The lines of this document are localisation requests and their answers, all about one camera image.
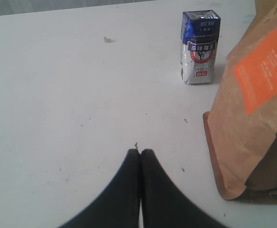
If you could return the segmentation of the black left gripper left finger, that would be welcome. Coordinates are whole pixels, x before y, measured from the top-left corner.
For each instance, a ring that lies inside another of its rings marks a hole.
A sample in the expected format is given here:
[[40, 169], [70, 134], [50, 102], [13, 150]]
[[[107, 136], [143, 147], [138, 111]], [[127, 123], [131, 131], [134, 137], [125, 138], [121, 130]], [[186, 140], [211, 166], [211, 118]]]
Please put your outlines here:
[[129, 149], [116, 175], [84, 210], [62, 228], [137, 228], [141, 198], [141, 163]]

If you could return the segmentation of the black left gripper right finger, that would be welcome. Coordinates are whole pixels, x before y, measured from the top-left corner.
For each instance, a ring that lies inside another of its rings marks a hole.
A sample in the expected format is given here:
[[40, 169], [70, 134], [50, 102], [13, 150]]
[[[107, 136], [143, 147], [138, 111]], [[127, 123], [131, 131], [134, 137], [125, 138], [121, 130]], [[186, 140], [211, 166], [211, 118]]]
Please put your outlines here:
[[171, 181], [155, 153], [141, 153], [142, 213], [145, 228], [224, 228], [191, 202]]

